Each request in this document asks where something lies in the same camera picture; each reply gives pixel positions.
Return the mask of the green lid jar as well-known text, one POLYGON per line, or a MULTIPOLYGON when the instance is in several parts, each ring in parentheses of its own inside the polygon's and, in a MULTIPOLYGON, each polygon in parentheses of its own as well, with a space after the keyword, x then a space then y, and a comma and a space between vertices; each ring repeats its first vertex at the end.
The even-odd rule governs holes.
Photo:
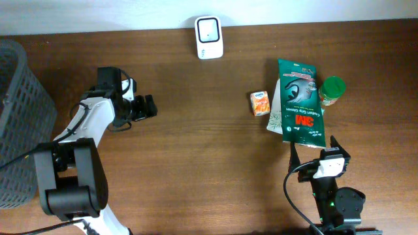
POLYGON ((330 106, 346 92, 346 83, 338 76, 328 77, 319 89, 321 104, 330 106))

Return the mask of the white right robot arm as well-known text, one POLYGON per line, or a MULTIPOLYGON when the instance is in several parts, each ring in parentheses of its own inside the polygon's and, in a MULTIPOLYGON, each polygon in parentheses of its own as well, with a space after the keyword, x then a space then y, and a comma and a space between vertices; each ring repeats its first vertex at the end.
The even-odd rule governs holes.
POLYGON ((283 192, 291 207, 310 226, 307 234, 383 234, 376 228, 358 228, 361 224, 361 212, 366 196, 352 187, 339 187, 336 179, 347 170, 350 154, 338 143, 334 136, 330 138, 330 147, 320 151, 319 158, 301 163, 295 143, 290 143, 289 169, 283 180, 283 192), (320 223, 313 223, 293 203, 287 192, 287 181, 292 174, 298 174, 298 182, 309 182, 317 206, 320 223))

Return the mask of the white cosmetic tube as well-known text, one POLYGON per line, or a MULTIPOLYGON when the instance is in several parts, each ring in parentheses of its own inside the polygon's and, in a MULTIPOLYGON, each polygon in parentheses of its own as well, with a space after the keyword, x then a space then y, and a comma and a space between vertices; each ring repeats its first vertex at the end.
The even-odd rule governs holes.
POLYGON ((266 127, 267 130, 274 133, 283 134, 282 123, 281 123, 281 89, 280 79, 276 83, 274 96, 272 99, 270 117, 266 127))

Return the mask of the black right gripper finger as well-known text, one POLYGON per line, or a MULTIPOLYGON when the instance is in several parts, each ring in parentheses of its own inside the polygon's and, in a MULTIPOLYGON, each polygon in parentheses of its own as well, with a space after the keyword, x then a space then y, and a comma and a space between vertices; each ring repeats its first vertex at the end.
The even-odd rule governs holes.
POLYGON ((290 143, 290 159, 289 159, 289 167, 288 173, 292 172, 294 169, 298 168, 301 165, 300 159, 298 157, 298 153, 295 147, 295 143, 290 143))
POLYGON ((336 138, 333 135, 330 136, 330 148, 331 148, 331 151, 342 151, 343 150, 342 146, 338 143, 338 141, 336 140, 336 138))

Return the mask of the orange tissue packet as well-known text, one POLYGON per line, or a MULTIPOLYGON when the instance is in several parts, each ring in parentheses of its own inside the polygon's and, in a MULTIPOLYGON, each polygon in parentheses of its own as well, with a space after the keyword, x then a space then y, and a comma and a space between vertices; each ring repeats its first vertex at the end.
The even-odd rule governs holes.
POLYGON ((252 93, 250 101, 254 116, 263 116, 270 113, 270 101, 266 91, 252 93))

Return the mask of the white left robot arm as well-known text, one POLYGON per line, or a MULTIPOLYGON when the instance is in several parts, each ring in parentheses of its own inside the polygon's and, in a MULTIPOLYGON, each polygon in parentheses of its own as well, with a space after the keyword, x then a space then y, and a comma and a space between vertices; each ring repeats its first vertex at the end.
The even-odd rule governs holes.
POLYGON ((108 205, 108 182, 97 147, 105 131, 128 131, 157 115, 151 95, 137 95, 124 70, 100 67, 97 85, 76 103, 67 128, 37 146, 33 158, 42 210, 84 234, 131 234, 108 205))

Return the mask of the green gloves package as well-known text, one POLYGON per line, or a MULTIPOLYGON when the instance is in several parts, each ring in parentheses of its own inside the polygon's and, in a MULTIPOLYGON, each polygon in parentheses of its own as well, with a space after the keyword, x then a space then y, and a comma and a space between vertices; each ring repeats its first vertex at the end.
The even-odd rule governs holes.
POLYGON ((324 148, 325 127, 316 84, 316 68, 279 59, 278 69, 283 141, 324 148))

